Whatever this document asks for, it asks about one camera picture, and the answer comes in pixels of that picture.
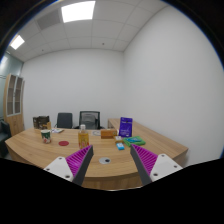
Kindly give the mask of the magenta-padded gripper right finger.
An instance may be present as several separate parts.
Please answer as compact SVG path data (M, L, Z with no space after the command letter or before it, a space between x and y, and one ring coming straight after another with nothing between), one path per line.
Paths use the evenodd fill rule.
M130 146L130 154L135 162L143 186L182 169L168 155L156 155L134 144Z

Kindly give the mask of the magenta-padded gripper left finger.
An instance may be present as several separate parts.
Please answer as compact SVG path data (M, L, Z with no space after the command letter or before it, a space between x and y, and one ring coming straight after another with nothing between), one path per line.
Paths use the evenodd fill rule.
M57 157L44 170L81 186L92 157L93 146L90 145L68 157Z

